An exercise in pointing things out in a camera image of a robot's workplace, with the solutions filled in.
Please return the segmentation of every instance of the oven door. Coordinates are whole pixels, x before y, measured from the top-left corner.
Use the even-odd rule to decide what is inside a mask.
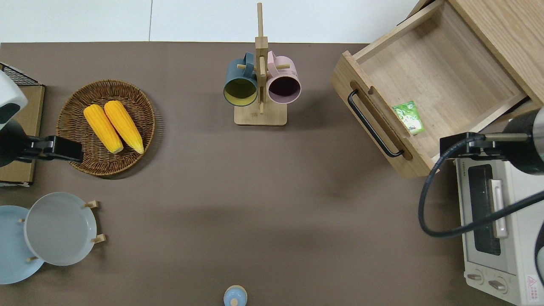
[[[463,225],[493,212],[493,206],[501,200],[504,205],[510,204],[506,188],[506,179],[510,176],[506,174],[503,161],[462,158],[456,164]],[[516,274],[510,216],[470,231],[464,236],[467,261]]]

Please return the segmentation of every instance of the corn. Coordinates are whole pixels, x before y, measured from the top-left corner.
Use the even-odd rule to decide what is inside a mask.
[[[108,151],[116,154],[123,149],[123,144],[109,122],[108,117],[104,114],[102,107],[97,104],[87,106],[83,110],[83,115]]]
[[[144,153],[144,143],[141,140],[140,133],[132,121],[127,110],[123,107],[123,104],[119,101],[109,101],[104,106],[106,115],[109,121],[117,130],[117,133],[121,135],[121,138],[136,152]]]

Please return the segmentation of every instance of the white plate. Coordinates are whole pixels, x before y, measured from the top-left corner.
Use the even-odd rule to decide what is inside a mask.
[[[87,256],[96,237],[91,209],[73,194],[55,192],[39,199],[24,223],[24,239],[38,258],[57,265],[73,265]]]

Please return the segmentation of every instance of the table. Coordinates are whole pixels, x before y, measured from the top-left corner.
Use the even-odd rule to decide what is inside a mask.
[[[2,62],[47,85],[42,136],[74,91],[105,78],[143,90],[158,124],[150,151],[115,178],[40,161],[32,187],[0,189],[0,205],[56,191],[99,200],[108,236],[75,265],[0,286],[0,304],[222,305],[240,284],[259,306],[507,305],[466,285],[461,238],[421,231],[424,178],[401,179],[329,83],[339,54],[362,46],[270,44],[294,60],[302,94],[285,127],[237,126],[221,68],[253,47],[2,44]],[[451,164],[428,204],[430,225],[459,225]]]

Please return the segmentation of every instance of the black cable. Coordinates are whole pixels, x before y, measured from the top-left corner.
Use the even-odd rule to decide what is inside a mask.
[[[432,179],[434,178],[436,172],[442,165],[442,163],[449,158],[457,149],[460,147],[466,145],[467,143],[478,141],[478,140],[485,140],[485,136],[480,134],[473,137],[468,137],[466,139],[463,139],[454,145],[452,145],[444,154],[438,159],[438,161],[435,163],[434,167],[429,172],[429,175],[427,176],[427,179],[425,180],[425,184],[423,185],[423,189],[421,190],[421,195],[419,196],[419,208],[418,208],[418,218],[419,218],[419,225],[421,226],[421,229],[427,233],[429,236],[432,237],[438,237],[438,238],[449,238],[449,237],[455,237],[459,236],[461,234],[464,234],[466,232],[469,232],[471,230],[474,230],[482,225],[491,223],[495,220],[498,220],[500,218],[503,218],[505,216],[508,216],[509,214],[516,212],[520,209],[523,209],[529,205],[538,203],[542,200],[544,200],[544,191],[535,193],[531,195],[530,197],[527,197],[525,199],[522,199],[516,203],[513,203],[512,205],[509,205],[501,210],[498,210],[494,213],[491,213],[487,216],[485,216],[482,219],[473,221],[472,223],[466,224],[464,226],[458,227],[453,230],[446,230],[446,231],[434,231],[431,230],[427,224],[425,224],[425,219],[423,216],[423,211],[425,208],[425,198],[427,197],[427,191],[429,191],[429,187],[431,185]]]

